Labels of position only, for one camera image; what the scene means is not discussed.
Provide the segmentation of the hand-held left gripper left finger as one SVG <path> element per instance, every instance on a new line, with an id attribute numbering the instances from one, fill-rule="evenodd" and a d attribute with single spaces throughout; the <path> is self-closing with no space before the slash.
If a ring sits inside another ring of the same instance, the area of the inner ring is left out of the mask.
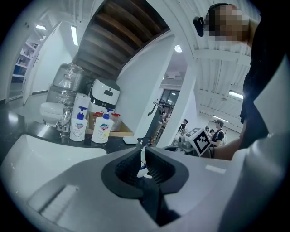
<path id="1" fill-rule="evenodd" d="M 140 152 L 130 148 L 71 166 L 32 194 L 27 220 L 43 232 L 157 231 L 134 185 Z"/>

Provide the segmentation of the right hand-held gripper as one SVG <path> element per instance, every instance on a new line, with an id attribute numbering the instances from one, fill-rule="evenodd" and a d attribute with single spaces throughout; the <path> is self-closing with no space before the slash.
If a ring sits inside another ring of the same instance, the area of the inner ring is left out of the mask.
<path id="1" fill-rule="evenodd" d="M 210 147 L 211 142 L 204 128 L 194 128 L 178 138 L 178 146 L 170 145 L 163 149 L 172 152 L 192 153 L 201 157 Z"/>

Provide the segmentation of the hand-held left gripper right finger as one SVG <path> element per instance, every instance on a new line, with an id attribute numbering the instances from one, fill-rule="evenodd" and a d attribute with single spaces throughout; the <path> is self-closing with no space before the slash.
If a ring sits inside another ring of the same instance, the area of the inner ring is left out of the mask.
<path id="1" fill-rule="evenodd" d="M 157 231 L 225 231 L 226 209 L 242 174 L 243 150 L 228 161 L 148 147 L 145 158 L 161 192 Z"/>

